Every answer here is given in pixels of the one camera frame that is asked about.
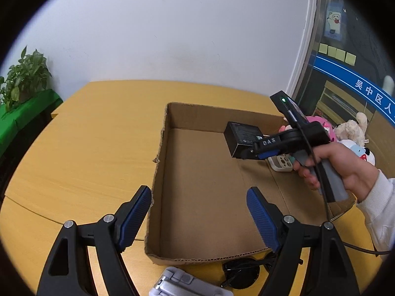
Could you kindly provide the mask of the white sleeve forearm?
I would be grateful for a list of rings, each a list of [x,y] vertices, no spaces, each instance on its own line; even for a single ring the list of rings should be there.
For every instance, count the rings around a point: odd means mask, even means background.
[[[381,170],[366,198],[357,203],[365,217],[365,225],[378,251],[394,247],[394,178],[386,178]]]

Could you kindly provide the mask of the person right hand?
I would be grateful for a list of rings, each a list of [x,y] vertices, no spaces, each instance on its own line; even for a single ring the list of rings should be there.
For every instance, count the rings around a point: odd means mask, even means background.
[[[349,148],[340,143],[330,143],[317,146],[313,149],[314,157],[308,157],[305,165],[299,162],[293,163],[293,170],[298,172],[310,189],[317,190],[320,183],[316,176],[312,175],[309,167],[313,167],[316,162],[328,159],[332,167],[341,176],[346,190],[354,194],[359,202],[362,202],[373,189],[380,171],[369,162],[358,158]]]

